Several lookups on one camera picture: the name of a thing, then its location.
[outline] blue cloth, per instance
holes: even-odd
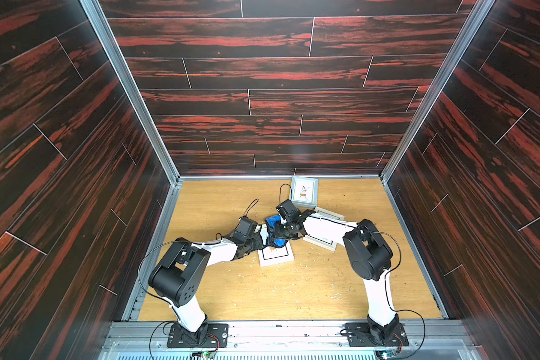
[[[266,222],[268,223],[268,226],[271,228],[274,228],[274,225],[276,222],[280,222],[280,215],[274,215],[269,218],[266,218]]]
[[[283,247],[286,243],[286,239],[274,238],[274,244],[278,247]]]

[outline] wire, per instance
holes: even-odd
[[[288,197],[289,199],[292,198],[292,186],[290,186],[290,184],[281,184],[280,185],[280,190],[278,191],[278,204],[282,204],[282,186],[288,186],[290,188],[290,196]]]
[[[208,334],[207,336],[216,340],[216,350],[214,351],[214,355],[212,355],[212,357],[214,357],[218,353],[218,349],[220,349],[220,340],[218,340],[218,338],[212,334]]]
[[[246,207],[246,211],[244,212],[244,214],[243,214],[242,216],[246,216],[246,217],[247,217],[247,216],[248,216],[248,212],[250,212],[250,210],[252,210],[252,208],[253,208],[256,204],[258,204],[258,201],[259,201],[259,199],[254,199],[254,200],[250,203],[250,205],[248,205],[248,207]]]
[[[154,294],[151,294],[150,292],[148,292],[148,290],[146,290],[146,289],[144,288],[144,286],[142,286],[142,282],[140,281],[140,270],[142,269],[142,264],[144,263],[144,260],[146,260],[146,258],[147,258],[151,253],[153,253],[154,251],[156,251],[157,249],[159,249],[159,248],[161,248],[161,247],[163,247],[163,246],[165,246],[165,245],[172,244],[173,242],[174,242],[174,241],[165,242],[164,244],[159,245],[159,246],[155,247],[154,249],[148,251],[148,254],[146,254],[146,256],[144,256],[144,259],[142,259],[142,261],[140,262],[140,266],[138,266],[138,272],[136,273],[136,278],[137,278],[137,280],[138,280],[138,284],[140,285],[140,287],[142,288],[142,290],[144,290],[144,292],[145,292],[146,294],[150,295],[151,297],[155,297],[156,299],[160,299],[160,300],[164,301],[165,303],[168,304],[168,306],[170,305],[169,302],[167,302],[165,299],[163,299],[163,298],[161,298],[161,297],[159,297],[159,296],[156,296],[156,295],[154,295]]]
[[[388,303],[388,307],[390,308],[390,310],[392,310],[393,312],[396,312],[396,313],[399,313],[399,312],[403,312],[403,311],[410,311],[411,313],[415,313],[416,315],[420,316],[420,318],[422,319],[422,326],[424,327],[424,335],[422,335],[422,341],[420,342],[420,346],[418,346],[418,349],[414,350],[413,353],[411,353],[410,355],[408,356],[404,356],[403,358],[392,358],[392,359],[396,359],[396,360],[402,360],[402,359],[407,359],[409,358],[410,356],[413,356],[414,354],[416,354],[418,352],[418,350],[422,347],[422,345],[424,344],[424,340],[426,338],[426,323],[424,322],[424,317],[422,315],[420,315],[419,313],[415,312],[414,310],[410,310],[410,309],[402,309],[402,310],[396,310],[394,308],[392,308],[392,306],[390,306],[390,299],[388,298],[388,274],[391,273],[392,271],[396,270],[398,268],[398,266],[400,266],[400,264],[402,263],[402,250],[400,249],[400,245],[398,245],[398,241],[396,241],[396,239],[390,235],[390,234],[387,234],[387,233],[382,233],[382,232],[376,232],[376,231],[370,231],[368,230],[370,233],[374,233],[374,234],[384,234],[384,235],[388,235],[389,237],[392,238],[392,240],[394,240],[394,242],[396,243],[396,246],[398,247],[398,254],[399,254],[399,260],[398,260],[398,265],[394,266],[393,268],[391,268],[387,273],[386,275],[384,275],[384,291],[386,292],[386,301]]]
[[[154,331],[152,331],[152,334],[150,335],[150,341],[148,342],[148,351],[150,352],[150,357],[152,358],[152,360],[156,360],[154,359],[154,356],[152,355],[152,347],[151,347],[151,344],[152,344],[152,337],[154,336],[154,333],[156,332],[156,330],[158,330],[158,328],[160,327],[160,325],[162,324],[167,324],[167,323],[172,323],[173,321],[171,320],[168,320],[168,321],[162,321],[161,323],[158,324],[158,326],[156,326],[154,328]]]

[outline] black cable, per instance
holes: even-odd
[[[288,197],[289,199],[292,198],[292,186],[290,186],[290,184],[281,184],[280,185],[280,190],[278,191],[278,204],[282,204],[282,186],[288,186],[290,188],[290,196]]]
[[[138,272],[136,273],[136,278],[137,278],[137,280],[138,280],[138,284],[140,285],[140,287],[142,288],[142,290],[144,290],[144,292],[145,292],[146,294],[150,295],[151,297],[155,297],[156,299],[160,299],[160,300],[164,301],[165,303],[167,303],[168,305],[170,305],[170,303],[167,302],[165,299],[163,299],[163,298],[161,298],[161,297],[159,297],[159,296],[156,296],[156,295],[154,295],[154,294],[151,294],[150,292],[148,292],[148,290],[146,290],[146,289],[144,288],[144,286],[142,286],[142,282],[140,281],[140,270],[142,269],[142,264],[144,263],[144,260],[146,260],[146,258],[147,258],[151,253],[153,253],[155,250],[157,250],[157,249],[163,247],[164,245],[172,244],[173,242],[174,242],[174,241],[165,242],[164,244],[159,245],[159,246],[155,247],[154,249],[148,251],[148,254],[146,254],[146,256],[144,256],[144,259],[142,259],[142,261],[140,262],[140,266],[138,266]]]
[[[415,312],[414,310],[410,310],[410,309],[402,309],[402,310],[396,310],[396,309],[393,309],[392,306],[390,306],[390,299],[388,298],[388,274],[391,273],[392,271],[398,269],[398,266],[400,266],[400,264],[402,263],[402,250],[400,249],[400,245],[398,245],[398,241],[396,241],[396,239],[390,235],[390,234],[387,234],[387,233],[382,233],[382,232],[376,232],[376,231],[370,231],[370,233],[374,233],[374,234],[384,234],[384,235],[388,235],[389,237],[392,238],[392,240],[394,240],[394,242],[396,243],[396,246],[398,247],[398,254],[399,254],[399,258],[398,258],[398,265],[396,265],[395,267],[393,267],[392,269],[390,269],[386,275],[384,275],[384,291],[386,293],[386,302],[388,303],[388,307],[390,308],[390,310],[392,310],[393,312],[396,312],[396,313],[399,313],[399,312],[403,312],[403,311],[410,311],[411,313],[415,313],[416,315],[420,316],[420,318],[422,319],[422,326],[424,327],[424,335],[422,335],[422,341],[420,342],[420,346],[418,346],[418,349],[414,350],[413,353],[411,353],[410,355],[408,356],[404,356],[403,358],[391,358],[391,359],[396,359],[396,360],[402,360],[402,359],[407,359],[409,358],[410,356],[413,356],[414,354],[416,354],[418,352],[418,350],[422,347],[422,345],[424,344],[424,340],[426,338],[426,323],[424,321],[424,317],[422,315],[420,315],[419,313]]]
[[[167,334],[167,333],[164,332],[164,330],[166,329],[166,325],[168,325],[168,323],[175,324],[176,321],[168,321],[168,322],[166,322],[166,323],[164,324],[164,326],[162,327],[162,333],[163,333],[164,335],[166,335],[166,336],[169,336],[169,335],[170,335],[170,334]]]
[[[246,207],[246,210],[244,211],[244,214],[243,214],[242,216],[246,216],[246,217],[247,217],[247,216],[248,216],[248,212],[250,212],[250,210],[252,210],[252,208],[253,208],[256,204],[258,204],[258,201],[259,201],[259,199],[254,199],[254,200],[250,203],[250,205],[248,205],[248,207]]]
[[[150,335],[150,341],[148,342],[148,351],[150,352],[150,357],[152,358],[152,360],[156,360],[156,359],[154,359],[154,356],[152,355],[152,347],[151,347],[151,345],[152,345],[152,337],[154,336],[154,333],[156,332],[156,330],[158,330],[160,325],[165,324],[165,323],[172,323],[172,322],[173,322],[172,320],[162,321],[161,323],[158,324],[157,327],[154,328],[154,331],[152,331],[152,334]]]

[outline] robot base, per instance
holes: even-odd
[[[168,341],[166,347],[168,349],[188,349],[188,348],[197,348],[197,349],[211,349],[216,347],[216,340],[210,336],[206,336],[206,339],[202,344],[196,344],[189,340],[188,330],[181,327],[178,323],[175,323],[170,328],[170,335],[168,336]],[[228,324],[208,324],[207,334],[214,335],[220,342],[218,348],[226,347],[228,344]]]
[[[392,331],[392,334],[388,337],[388,340],[384,342],[383,345],[377,344],[371,340],[370,326],[367,322],[347,322],[344,324],[344,328],[346,329],[345,335],[348,338],[350,347],[400,346],[400,341],[402,341],[403,346],[409,345],[406,332],[404,331],[404,326],[400,323],[398,323],[394,331]]]

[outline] gray picture frame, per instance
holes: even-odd
[[[296,193],[296,191],[299,191],[299,187],[303,183],[312,183],[312,191],[311,191],[312,196],[310,199],[308,199],[308,201],[304,201],[303,199],[300,198],[300,196],[297,196],[297,193]],[[292,193],[290,196],[290,200],[292,200],[292,203],[294,205],[301,206],[301,207],[309,207],[311,209],[315,208],[318,205],[318,179],[317,178],[293,176],[290,186],[292,186]]]

